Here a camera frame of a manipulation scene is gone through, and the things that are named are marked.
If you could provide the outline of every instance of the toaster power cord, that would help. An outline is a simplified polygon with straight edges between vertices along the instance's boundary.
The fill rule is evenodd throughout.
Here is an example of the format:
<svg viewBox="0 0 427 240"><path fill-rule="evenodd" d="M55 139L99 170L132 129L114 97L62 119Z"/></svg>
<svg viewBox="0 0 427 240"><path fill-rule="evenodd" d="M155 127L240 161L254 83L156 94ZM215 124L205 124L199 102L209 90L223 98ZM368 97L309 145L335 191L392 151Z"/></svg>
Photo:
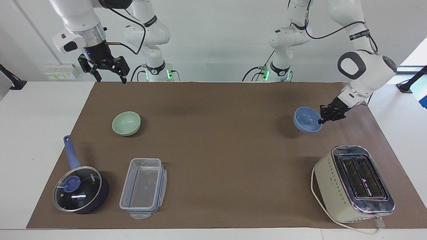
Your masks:
<svg viewBox="0 0 427 240"><path fill-rule="evenodd" d="M319 203L320 207L323 209L323 211L326 213L326 215L327 215L327 216L328 216L328 217L329 217L329 218L330 218L334 223L336 223L336 224L338 224L338 225L340 225L340 226L342 226L342 227L348 228L348 229L350 229L350 230L353 230L353 231L356 231L356 232L359 232L359 233L363 233L363 234L367 234L367 235L375 235L375 234L379 233L379 232L380 232L380 230L381 230L382 228L385 228L384 222L383 222L383 220L382 220L382 218L381 218L381 217L379 217L379 218L375 219L375 223L377 224L377 230L375 230L375 232L365 232L365 231L361 231L361 230L359 230L359 229L352 228L352 227L349 227L349 226L347 226L347 225L345 225L345 224L342 224L342 223L340 223L340 222L335 221L335 220L334 220L334 219L329 215L328 211L326 211L326 208L323 206L323 204L320 202L319 198L317 197L316 193L314 192L314 190L313 190L313 177L314 177L314 168L313 168L313 170L311 171L311 193L313 193L313 195L314 195L314 197L316 198L317 202Z"/></svg>

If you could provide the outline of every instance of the blue bowl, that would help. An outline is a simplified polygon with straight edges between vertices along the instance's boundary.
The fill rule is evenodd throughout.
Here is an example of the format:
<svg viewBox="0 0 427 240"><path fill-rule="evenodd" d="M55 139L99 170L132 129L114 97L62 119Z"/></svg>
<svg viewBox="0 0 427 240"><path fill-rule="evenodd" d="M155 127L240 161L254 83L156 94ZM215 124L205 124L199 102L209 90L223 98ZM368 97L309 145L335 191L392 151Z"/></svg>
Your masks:
<svg viewBox="0 0 427 240"><path fill-rule="evenodd" d="M311 133L319 131L322 128L322 124L318 123L319 119L319 113L309 107L300 107L294 114L295 127L301 132Z"/></svg>

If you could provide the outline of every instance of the toaster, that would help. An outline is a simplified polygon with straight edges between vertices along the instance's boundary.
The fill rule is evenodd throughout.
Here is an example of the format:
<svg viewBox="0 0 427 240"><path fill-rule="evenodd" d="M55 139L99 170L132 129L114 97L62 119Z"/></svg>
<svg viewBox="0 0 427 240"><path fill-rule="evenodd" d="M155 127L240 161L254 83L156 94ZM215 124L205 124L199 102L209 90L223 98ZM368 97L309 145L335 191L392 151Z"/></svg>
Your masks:
<svg viewBox="0 0 427 240"><path fill-rule="evenodd" d="M360 146L334 147L314 173L326 210L337 222L377 219L395 209L371 155Z"/></svg>

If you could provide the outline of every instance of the blue handle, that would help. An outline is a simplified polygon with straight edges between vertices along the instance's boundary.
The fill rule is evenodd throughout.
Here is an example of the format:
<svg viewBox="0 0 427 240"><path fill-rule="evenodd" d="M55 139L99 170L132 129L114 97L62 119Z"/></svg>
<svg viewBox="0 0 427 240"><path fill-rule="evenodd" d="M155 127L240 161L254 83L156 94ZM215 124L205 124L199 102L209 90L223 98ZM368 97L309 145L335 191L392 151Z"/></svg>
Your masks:
<svg viewBox="0 0 427 240"><path fill-rule="evenodd" d="M73 141L71 140L71 136L64 137L65 144L65 152L67 153L68 164L71 169L81 167L79 160L77 159L76 152L74 151Z"/></svg>

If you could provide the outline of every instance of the plastic food container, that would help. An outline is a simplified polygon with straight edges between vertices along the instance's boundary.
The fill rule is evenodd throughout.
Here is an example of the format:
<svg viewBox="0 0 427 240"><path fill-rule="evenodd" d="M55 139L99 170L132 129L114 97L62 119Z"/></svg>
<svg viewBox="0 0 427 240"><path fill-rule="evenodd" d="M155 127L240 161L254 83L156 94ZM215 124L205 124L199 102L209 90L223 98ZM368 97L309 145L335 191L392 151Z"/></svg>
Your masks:
<svg viewBox="0 0 427 240"><path fill-rule="evenodd" d="M119 206L134 219L145 219L156 212L163 202L167 173L160 159L132 159Z"/></svg>

